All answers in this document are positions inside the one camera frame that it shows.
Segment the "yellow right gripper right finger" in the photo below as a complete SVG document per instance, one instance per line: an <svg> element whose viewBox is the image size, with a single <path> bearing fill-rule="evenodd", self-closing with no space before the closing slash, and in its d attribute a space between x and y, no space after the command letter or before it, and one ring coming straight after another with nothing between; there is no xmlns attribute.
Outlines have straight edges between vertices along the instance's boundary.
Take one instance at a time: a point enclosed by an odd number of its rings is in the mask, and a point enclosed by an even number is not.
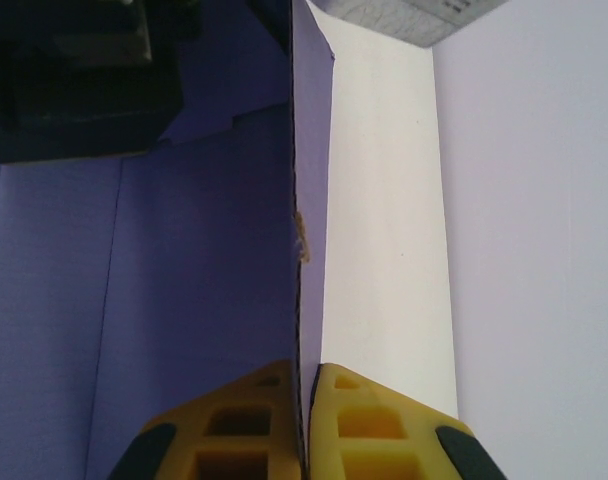
<svg viewBox="0 0 608 480"><path fill-rule="evenodd" d="M318 369L311 401L312 479L504 479L456 418L337 364Z"/></svg>

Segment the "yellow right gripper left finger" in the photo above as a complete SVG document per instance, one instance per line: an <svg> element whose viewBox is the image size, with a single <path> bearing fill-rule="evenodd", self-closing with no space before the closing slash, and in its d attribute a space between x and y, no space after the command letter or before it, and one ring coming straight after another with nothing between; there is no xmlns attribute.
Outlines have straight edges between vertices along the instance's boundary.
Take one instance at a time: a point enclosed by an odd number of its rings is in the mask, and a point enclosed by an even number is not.
<svg viewBox="0 0 608 480"><path fill-rule="evenodd" d="M279 360L150 420L110 479L301 479L292 365Z"/></svg>

